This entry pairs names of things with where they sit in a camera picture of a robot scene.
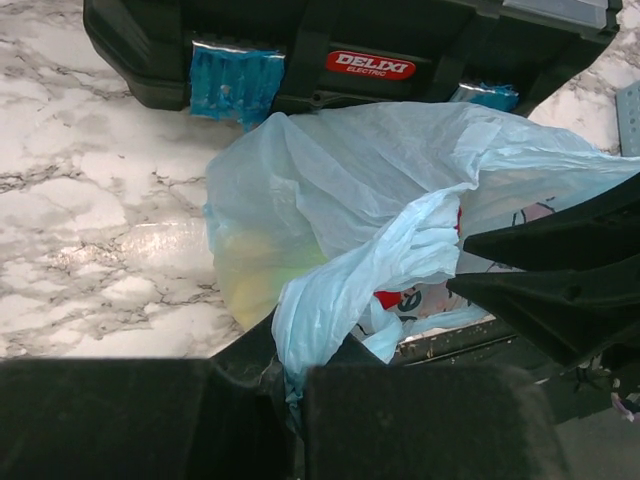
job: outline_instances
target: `plastic bag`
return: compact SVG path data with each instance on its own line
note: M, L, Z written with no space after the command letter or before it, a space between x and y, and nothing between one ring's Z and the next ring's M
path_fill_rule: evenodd
M373 332L365 344L388 360L407 335L486 315L465 304L402 322L373 297L491 267L460 254L460 208L464 238L511 225L537 202L575 205L639 170L638 158L485 107L375 104L272 115L211 162L205 212L221 280L269 261L237 258L220 268L220 242L246 229L268 237L286 265L314 245L331 259L309 262L287 283L274 318L278 355L299 396L307 369L326 363L356 324Z

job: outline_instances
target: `marble surface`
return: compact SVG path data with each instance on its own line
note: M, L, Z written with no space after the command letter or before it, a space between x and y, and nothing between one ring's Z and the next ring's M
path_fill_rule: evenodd
M532 118L617 152L640 7ZM238 334L201 205L235 125L147 110L93 51L80 0L0 0L0 357L210 356Z

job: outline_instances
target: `black toolbox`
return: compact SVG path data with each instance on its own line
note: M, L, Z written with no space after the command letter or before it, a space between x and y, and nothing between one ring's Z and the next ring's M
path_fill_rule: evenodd
M604 51L621 0L84 0L98 53L145 106L189 105L194 41L285 54L272 110L446 102L509 84L529 114Z

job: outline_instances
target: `red object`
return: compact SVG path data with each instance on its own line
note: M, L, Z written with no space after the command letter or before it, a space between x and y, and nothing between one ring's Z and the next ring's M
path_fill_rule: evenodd
M373 295L378 300L380 300L382 308L384 308L385 310L389 310L391 307L395 307L402 301L401 292L376 292Z
M327 70L384 80L405 80L416 73L416 65L397 58L338 50L327 57Z

